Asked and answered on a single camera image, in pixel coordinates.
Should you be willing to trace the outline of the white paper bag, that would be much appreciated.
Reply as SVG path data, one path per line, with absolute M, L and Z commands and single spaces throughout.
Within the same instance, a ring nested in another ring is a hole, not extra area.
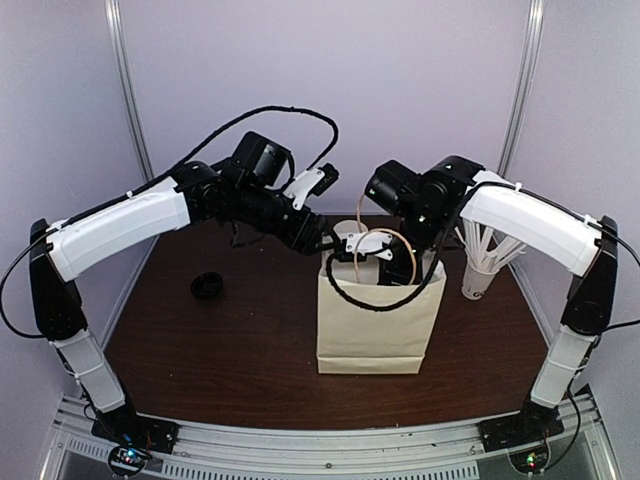
M 331 252 L 321 255 L 317 277 L 316 358 L 320 374 L 417 374 L 436 322 L 447 275 L 439 261 L 426 288 L 409 304 L 389 312 L 373 312 L 344 300 L 325 271 Z M 371 305 L 387 305 L 408 296 L 417 285 L 379 285 L 379 261 L 332 262 L 338 286 Z

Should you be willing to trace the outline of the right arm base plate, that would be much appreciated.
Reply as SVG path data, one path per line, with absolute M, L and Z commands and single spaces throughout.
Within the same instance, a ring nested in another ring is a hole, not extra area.
M 516 472 L 541 474 L 551 463 L 551 437 L 565 431 L 558 415 L 542 418 L 522 412 L 483 420 L 478 424 L 486 453 L 505 450 Z

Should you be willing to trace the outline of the white paper cup stack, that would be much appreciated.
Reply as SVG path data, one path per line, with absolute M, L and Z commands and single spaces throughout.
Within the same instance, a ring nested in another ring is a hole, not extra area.
M 334 230 L 340 238 L 343 238 L 350 234 L 365 233 L 368 231 L 368 227 L 357 220 L 347 219 L 337 222 L 334 225 Z

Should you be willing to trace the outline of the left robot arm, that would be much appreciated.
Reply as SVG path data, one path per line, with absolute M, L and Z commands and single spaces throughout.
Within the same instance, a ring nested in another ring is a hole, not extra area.
M 88 395 L 114 440 L 137 442 L 141 417 L 90 332 L 75 280 L 95 264 L 165 232 L 208 220 L 237 222 L 273 235 L 288 248 L 313 255 L 332 230 L 306 206 L 339 177 L 331 164 L 310 167 L 281 189 L 273 187 L 291 152 L 248 132 L 233 154 L 217 163 L 187 160 L 140 189 L 67 220 L 31 227 L 29 280 L 38 328 Z

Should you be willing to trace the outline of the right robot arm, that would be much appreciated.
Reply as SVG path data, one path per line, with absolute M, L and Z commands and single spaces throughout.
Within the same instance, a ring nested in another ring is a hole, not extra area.
M 402 232 L 421 250 L 440 251 L 457 220 L 464 219 L 546 254 L 572 274 L 559 330 L 520 412 L 510 418 L 519 440 L 544 435 L 571 380 L 609 326 L 618 271 L 616 222 L 555 206 L 460 156 L 424 173 L 389 160 L 375 170 L 365 195 L 401 218 Z

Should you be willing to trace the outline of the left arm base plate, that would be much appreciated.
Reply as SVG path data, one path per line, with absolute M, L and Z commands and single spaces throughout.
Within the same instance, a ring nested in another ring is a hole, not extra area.
M 103 419 L 93 421 L 91 434 L 114 443 L 107 466 L 117 476 L 129 478 L 160 462 L 158 454 L 171 454 L 179 433 L 177 423 L 139 416 L 133 426 L 109 427 Z

